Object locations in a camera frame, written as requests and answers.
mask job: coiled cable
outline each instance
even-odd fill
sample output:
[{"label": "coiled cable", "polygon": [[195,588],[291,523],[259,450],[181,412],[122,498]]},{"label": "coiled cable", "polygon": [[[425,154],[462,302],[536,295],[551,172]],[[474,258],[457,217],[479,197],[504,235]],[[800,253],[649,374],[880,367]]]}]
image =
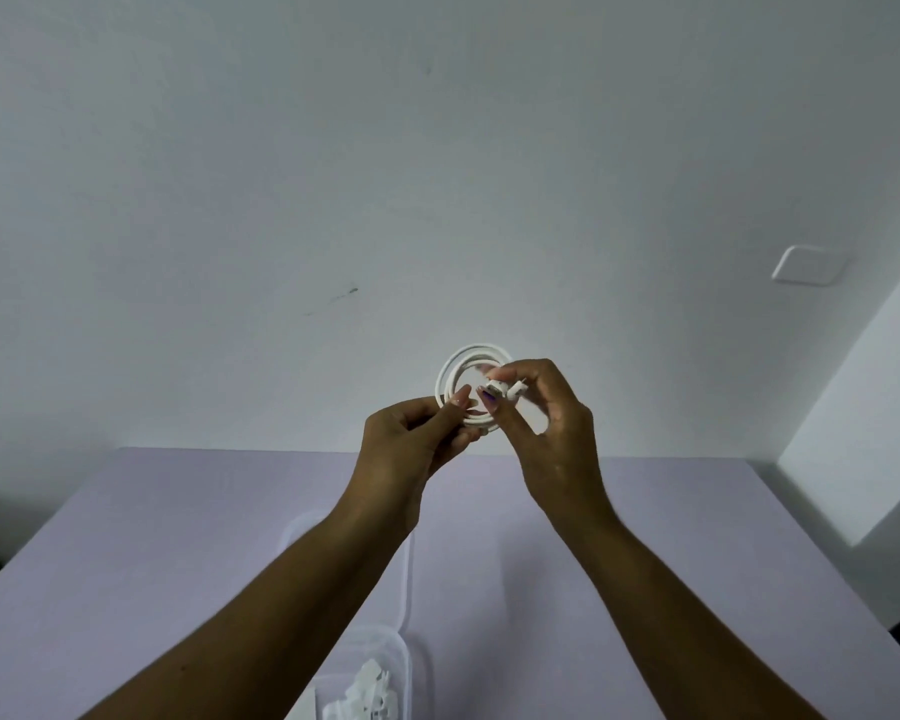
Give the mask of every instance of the coiled cable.
[{"label": "coiled cable", "polygon": [[[456,353],[444,363],[439,375],[436,376],[436,384],[433,387],[433,396],[436,403],[443,407],[457,391],[457,382],[461,375],[471,367],[501,367],[514,359],[503,348],[493,343],[470,343],[456,350]],[[516,402],[520,395],[527,390],[527,385],[522,381],[510,386],[506,382],[490,379],[484,388],[497,397],[506,398]],[[468,427],[480,427],[480,431],[486,435],[497,428],[493,417],[486,411],[479,414],[470,414],[464,418],[463,424]]]}]

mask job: painted fingernail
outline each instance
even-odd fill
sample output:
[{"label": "painted fingernail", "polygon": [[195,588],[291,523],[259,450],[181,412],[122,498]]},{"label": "painted fingernail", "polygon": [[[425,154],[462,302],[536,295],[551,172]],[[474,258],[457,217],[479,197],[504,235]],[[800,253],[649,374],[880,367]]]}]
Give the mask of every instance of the painted fingernail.
[{"label": "painted fingernail", "polygon": [[460,409],[467,409],[469,392],[470,386],[461,386],[456,390],[456,393],[450,397],[450,403],[456,405]]},{"label": "painted fingernail", "polygon": [[480,399],[482,399],[483,401],[483,406],[486,407],[486,410],[488,412],[493,414],[497,411],[497,397],[494,396],[489,389],[479,386],[477,388],[477,394],[480,395]]}]

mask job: forearm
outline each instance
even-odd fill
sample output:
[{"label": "forearm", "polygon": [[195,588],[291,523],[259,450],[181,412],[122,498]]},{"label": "forearm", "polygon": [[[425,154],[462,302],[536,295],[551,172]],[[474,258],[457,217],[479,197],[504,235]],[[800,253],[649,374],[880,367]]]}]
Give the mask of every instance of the forearm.
[{"label": "forearm", "polygon": [[822,720],[622,524],[558,531],[668,720]]},{"label": "forearm", "polygon": [[331,513],[85,718],[282,720],[401,538],[373,521]]}]

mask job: purple table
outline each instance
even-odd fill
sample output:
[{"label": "purple table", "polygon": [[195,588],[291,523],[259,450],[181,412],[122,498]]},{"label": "purple table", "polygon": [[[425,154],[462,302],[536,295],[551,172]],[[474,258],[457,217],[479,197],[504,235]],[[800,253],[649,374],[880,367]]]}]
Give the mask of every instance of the purple table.
[{"label": "purple table", "polygon": [[[353,461],[120,450],[0,573],[0,718],[80,715],[239,592]],[[601,463],[633,530],[827,717],[900,718],[900,648],[743,461]],[[417,720],[662,717],[515,459],[432,481],[411,587]]]}]

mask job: light switch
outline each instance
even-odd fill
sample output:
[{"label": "light switch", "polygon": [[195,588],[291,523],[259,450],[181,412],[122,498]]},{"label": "light switch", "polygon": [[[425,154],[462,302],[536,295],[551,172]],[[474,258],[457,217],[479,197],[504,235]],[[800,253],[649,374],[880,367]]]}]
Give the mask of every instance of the light switch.
[{"label": "light switch", "polygon": [[773,271],[773,280],[781,283],[824,286],[832,284],[844,271],[850,257],[845,252],[794,244],[780,258]]}]

